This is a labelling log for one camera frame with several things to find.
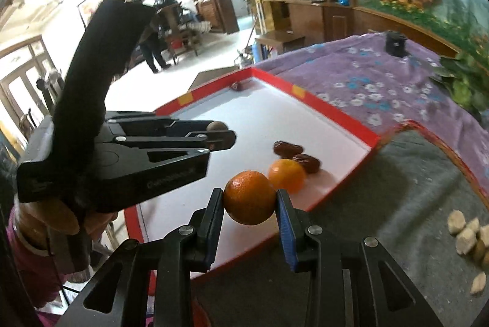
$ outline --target yellow tape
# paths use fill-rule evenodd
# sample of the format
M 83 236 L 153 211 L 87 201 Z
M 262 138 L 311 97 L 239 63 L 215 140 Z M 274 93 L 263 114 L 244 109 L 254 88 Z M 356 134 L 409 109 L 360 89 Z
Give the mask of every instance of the yellow tape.
M 297 98 L 304 99 L 306 97 L 306 90 L 294 84 L 292 86 L 292 94 L 295 95 Z
M 194 97 L 191 92 L 187 92 L 183 94 L 182 96 L 178 97 L 178 104 L 180 106 L 187 105 L 190 102 L 193 102 Z

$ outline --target red and white tray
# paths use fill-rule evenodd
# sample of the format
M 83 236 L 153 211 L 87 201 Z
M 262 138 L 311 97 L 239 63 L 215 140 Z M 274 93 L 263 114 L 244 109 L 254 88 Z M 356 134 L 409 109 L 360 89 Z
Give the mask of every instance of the red and white tray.
M 244 90 L 229 86 L 242 82 Z M 296 208 L 311 210 L 324 200 L 376 147 L 379 137 L 360 122 L 304 89 L 255 67 L 218 78 L 156 110 L 181 119 L 218 120 L 236 132 L 236 144 L 210 156 L 207 176 L 125 210 L 129 236 L 153 241 L 185 225 L 204 208 L 213 188 L 224 188 L 244 170 L 267 174 L 277 156 L 277 140 L 299 144 L 322 161 L 301 192 L 291 196 Z M 226 213 L 216 261 L 218 268 L 256 248 L 278 232 L 275 216 L 257 226 L 244 226 Z

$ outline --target tiled floor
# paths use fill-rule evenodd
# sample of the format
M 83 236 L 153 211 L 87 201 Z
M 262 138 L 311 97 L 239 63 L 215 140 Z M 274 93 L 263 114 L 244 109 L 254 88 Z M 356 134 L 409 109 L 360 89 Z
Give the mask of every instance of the tiled floor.
M 112 84 L 105 100 L 107 110 L 154 110 L 187 92 L 201 71 L 233 66 L 237 50 L 246 46 L 253 25 L 250 20 L 251 17 L 239 19 L 240 27 L 247 29 L 238 33 L 204 35 L 198 56 L 190 52 L 182 55 L 178 65 L 161 73 L 153 74 L 145 62 L 139 64 Z M 119 243 L 128 238 L 123 212 L 114 221 L 114 230 Z M 105 234 L 102 242 L 111 248 Z

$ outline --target tangerine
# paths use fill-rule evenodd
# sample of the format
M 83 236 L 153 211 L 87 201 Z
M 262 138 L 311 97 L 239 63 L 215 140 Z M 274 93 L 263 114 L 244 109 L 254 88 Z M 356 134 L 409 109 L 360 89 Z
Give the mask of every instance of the tangerine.
M 223 201 L 227 213 L 236 222 L 257 225 L 275 211 L 275 190 L 265 175 L 243 171 L 226 184 Z
M 270 166 L 268 180 L 275 190 L 285 189 L 289 194 L 294 194 L 304 186 L 306 172 L 298 162 L 282 158 Z

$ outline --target black pants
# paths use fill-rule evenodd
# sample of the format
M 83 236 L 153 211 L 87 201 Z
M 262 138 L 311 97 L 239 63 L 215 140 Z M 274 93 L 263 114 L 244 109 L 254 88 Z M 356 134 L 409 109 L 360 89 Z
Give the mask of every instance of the black pants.
M 146 40 L 144 40 L 139 47 L 141 48 L 141 53 L 144 56 L 144 59 L 146 59 L 146 63 L 148 66 L 150 66 L 150 69 L 153 72 L 157 72 L 158 69 L 155 66 L 155 61 L 153 59 L 153 55 L 155 56 L 156 61 L 158 62 L 158 65 L 163 68 L 165 66 L 165 59 L 161 56 L 161 47 L 160 47 L 160 41 L 158 39 L 158 34 L 153 33 L 148 37 Z

